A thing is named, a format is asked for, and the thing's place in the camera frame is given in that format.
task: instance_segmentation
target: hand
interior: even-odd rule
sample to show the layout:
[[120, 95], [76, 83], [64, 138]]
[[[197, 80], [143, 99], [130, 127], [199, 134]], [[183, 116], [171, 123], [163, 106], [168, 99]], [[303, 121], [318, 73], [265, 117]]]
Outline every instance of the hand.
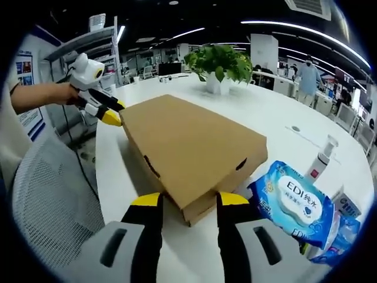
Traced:
[[60, 105], [74, 104], [78, 100], [78, 90], [76, 90], [70, 83], [55, 84], [56, 91], [51, 93], [51, 103]]

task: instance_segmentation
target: ceiling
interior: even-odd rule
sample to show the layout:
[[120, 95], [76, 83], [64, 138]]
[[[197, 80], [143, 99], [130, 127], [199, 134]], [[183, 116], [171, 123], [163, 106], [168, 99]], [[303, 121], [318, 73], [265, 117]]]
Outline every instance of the ceiling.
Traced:
[[[90, 16], [106, 13], [107, 26], [113, 24], [113, 16], [117, 15], [118, 25], [125, 25], [125, 31], [119, 43], [120, 54], [126, 54], [128, 50], [133, 48], [139, 48], [138, 51], [148, 50], [153, 43], [163, 42], [161, 41], [162, 38], [172, 38], [178, 34], [202, 27], [205, 28], [202, 31], [163, 42], [158, 47], [173, 47], [182, 42], [200, 45], [209, 42], [247, 42], [247, 36], [250, 33], [273, 34], [278, 39], [280, 47], [310, 54], [340, 67], [358, 80], [365, 80], [365, 75], [360, 71], [360, 68], [367, 73], [371, 72], [370, 69], [349, 51], [321, 36], [291, 27], [240, 23], [244, 20], [265, 20], [309, 27], [344, 42], [372, 64], [374, 58], [368, 56], [368, 50], [375, 50], [373, 44], [376, 45], [376, 43], [373, 43], [369, 35], [363, 33], [365, 29], [363, 29], [362, 24], [365, 23], [363, 21], [366, 21], [366, 19], [358, 19], [357, 22], [352, 21], [358, 15], [358, 12], [364, 13], [365, 11], [358, 11], [355, 5], [348, 4], [342, 4], [342, 10], [334, 4], [331, 4], [330, 7], [332, 19], [327, 21], [306, 13], [292, 11], [285, 0], [178, 0], [177, 5], [169, 5], [169, 1], [166, 0], [129, 0], [99, 7], [66, 8], [63, 5], [55, 5], [50, 13], [39, 20], [38, 24], [61, 41], [68, 41], [88, 32], [88, 18]], [[368, 43], [368, 46], [360, 44], [358, 36], [362, 37]], [[137, 42], [138, 39], [147, 37], [154, 37], [155, 39], [149, 42]], [[312, 41], [323, 44], [330, 49]], [[295, 52], [279, 50], [279, 56], [285, 57], [287, 55], [305, 58], [305, 56]], [[322, 62], [319, 65], [333, 73], [335, 72], [332, 67]]]

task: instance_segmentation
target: white bottle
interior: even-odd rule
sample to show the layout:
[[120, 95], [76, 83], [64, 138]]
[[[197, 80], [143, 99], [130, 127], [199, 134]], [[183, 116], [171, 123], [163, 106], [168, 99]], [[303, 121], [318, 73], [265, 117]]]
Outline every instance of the white bottle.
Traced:
[[313, 161], [309, 170], [305, 173], [304, 177], [310, 183], [314, 183], [322, 174], [326, 166], [329, 164], [330, 156], [334, 147], [338, 146], [338, 141], [332, 136], [328, 135], [328, 140], [325, 146], [318, 153], [316, 159]]

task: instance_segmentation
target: cable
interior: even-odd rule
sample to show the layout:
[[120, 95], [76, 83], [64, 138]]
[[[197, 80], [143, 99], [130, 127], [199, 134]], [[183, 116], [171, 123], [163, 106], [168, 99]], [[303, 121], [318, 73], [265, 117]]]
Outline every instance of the cable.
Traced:
[[[71, 70], [72, 68], [73, 68], [73, 67], [71, 67], [71, 68], [68, 69], [65, 78], [68, 77], [68, 74], [69, 74], [69, 72], [70, 72], [70, 70]], [[62, 105], [61, 107], [63, 108], [64, 119], [65, 119], [65, 123], [66, 123], [66, 125], [67, 125], [67, 132], [68, 132], [68, 135], [69, 135], [69, 137], [70, 137], [71, 143], [73, 143], [73, 138], [72, 138], [72, 135], [71, 135], [70, 125], [68, 124], [68, 117], [67, 117], [67, 114], [66, 114], [66, 112], [65, 112], [65, 107], [64, 107], [64, 105]], [[82, 175], [84, 176], [85, 181], [87, 181], [87, 183], [88, 183], [88, 185], [89, 185], [89, 187], [90, 187], [90, 189], [91, 189], [93, 195], [95, 196], [95, 198], [98, 200], [98, 202], [100, 202], [100, 199], [98, 198], [97, 193], [95, 192], [94, 188], [92, 187], [91, 183], [89, 182], [89, 179], [88, 179], [87, 175], [85, 174], [84, 167], [82, 166], [81, 159], [80, 159], [80, 157], [79, 157], [77, 151], [76, 151], [75, 149], [73, 149], [73, 151], [74, 151], [74, 153], [76, 154], [77, 161], [78, 161], [78, 164], [79, 164], [80, 169], [81, 169], [81, 173], [82, 173]]]

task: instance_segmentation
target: air vent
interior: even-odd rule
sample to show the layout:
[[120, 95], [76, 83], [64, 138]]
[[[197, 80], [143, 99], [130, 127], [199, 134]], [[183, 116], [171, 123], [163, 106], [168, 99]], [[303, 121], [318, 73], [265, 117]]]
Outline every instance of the air vent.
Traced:
[[331, 21], [331, 10], [327, 0], [285, 0], [285, 2], [291, 10]]

